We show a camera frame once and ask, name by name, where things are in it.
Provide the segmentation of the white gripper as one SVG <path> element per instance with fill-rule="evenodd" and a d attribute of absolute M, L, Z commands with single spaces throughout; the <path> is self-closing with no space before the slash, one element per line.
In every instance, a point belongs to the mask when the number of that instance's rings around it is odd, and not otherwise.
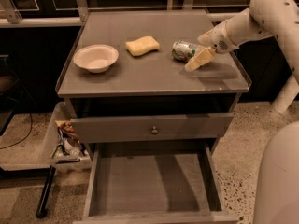
<path fill-rule="evenodd" d="M 227 21 L 223 21 L 212 30 L 198 36 L 198 42 L 204 47 L 196 51 L 194 56 L 190 58 L 184 66 L 187 72 L 192 72 L 213 61 L 216 52 L 225 54 L 237 49 L 237 45 L 234 44 L 228 36 L 226 24 Z"/>

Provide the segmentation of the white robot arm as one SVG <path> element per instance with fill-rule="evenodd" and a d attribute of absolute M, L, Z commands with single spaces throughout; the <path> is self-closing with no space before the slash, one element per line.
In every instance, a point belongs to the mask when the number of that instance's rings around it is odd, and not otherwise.
<path fill-rule="evenodd" d="M 192 72 L 253 40 L 273 36 L 299 82 L 299 15 L 294 0 L 250 0 L 249 8 L 198 37 L 202 47 L 188 60 Z M 299 122 L 268 142 L 260 164 L 253 224 L 299 224 Z"/>

